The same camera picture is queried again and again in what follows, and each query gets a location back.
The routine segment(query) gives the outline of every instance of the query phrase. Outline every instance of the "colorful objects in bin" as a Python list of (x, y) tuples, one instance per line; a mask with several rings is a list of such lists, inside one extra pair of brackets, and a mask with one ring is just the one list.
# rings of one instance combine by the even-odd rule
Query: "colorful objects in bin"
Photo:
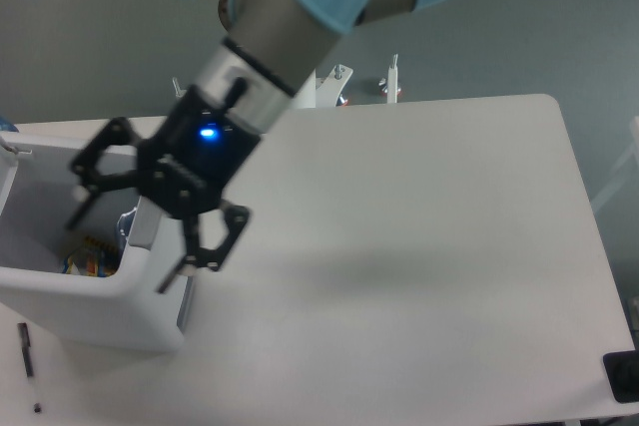
[(64, 274), (106, 278), (113, 275), (120, 264), (118, 249), (91, 236), (84, 238), (62, 262)]

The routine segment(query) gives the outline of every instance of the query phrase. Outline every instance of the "robotic arm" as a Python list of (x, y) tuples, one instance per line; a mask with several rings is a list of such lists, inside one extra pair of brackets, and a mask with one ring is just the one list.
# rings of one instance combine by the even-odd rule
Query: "robotic arm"
[[(178, 274), (220, 270), (250, 216), (223, 199), (224, 189), (317, 64), (357, 23), (440, 1), (228, 0), (229, 35), (159, 131), (143, 140), (127, 119), (113, 119), (72, 162), (89, 197), (68, 227), (101, 194), (136, 188), (183, 224), (186, 253), (159, 292)], [(100, 174), (112, 145), (137, 149), (135, 170)], [(228, 235), (211, 250), (200, 246), (199, 215), (213, 210), (223, 212)]]

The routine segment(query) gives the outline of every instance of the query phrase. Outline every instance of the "gray floor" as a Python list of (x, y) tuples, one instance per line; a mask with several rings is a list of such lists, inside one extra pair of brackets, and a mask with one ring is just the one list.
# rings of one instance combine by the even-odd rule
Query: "gray floor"
[[(550, 94), (593, 195), (639, 115), (638, 6), (450, 0), (359, 29), (319, 73), (355, 68), (348, 95), (360, 104), (382, 101), (376, 81), (393, 53), (405, 101)], [(188, 84), (224, 35), (216, 9), (217, 0), (0, 0), (0, 114), (16, 123), (166, 114), (171, 77)], [(620, 290), (639, 294), (639, 181), (598, 221)]]

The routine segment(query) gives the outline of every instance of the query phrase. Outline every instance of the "white bin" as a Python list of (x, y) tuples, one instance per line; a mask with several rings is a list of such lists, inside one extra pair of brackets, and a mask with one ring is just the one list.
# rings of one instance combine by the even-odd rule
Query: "white bin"
[[(64, 229), (78, 206), (69, 164), (83, 141), (3, 133), (31, 154), (0, 154), (0, 301), (61, 338), (153, 351), (183, 342), (191, 282), (155, 289), (183, 254), (181, 228), (133, 190), (104, 194), (75, 232)], [(130, 148), (113, 148), (102, 173), (129, 170)], [(110, 277), (61, 274), (61, 260), (86, 235), (114, 242), (122, 213), (138, 205), (129, 244)]]

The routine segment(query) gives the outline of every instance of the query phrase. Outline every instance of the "blue led light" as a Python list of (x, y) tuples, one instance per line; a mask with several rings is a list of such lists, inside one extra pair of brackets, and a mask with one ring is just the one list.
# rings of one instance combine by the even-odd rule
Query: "blue led light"
[(220, 132), (216, 129), (205, 128), (200, 130), (200, 137), (205, 140), (215, 140), (220, 136)]

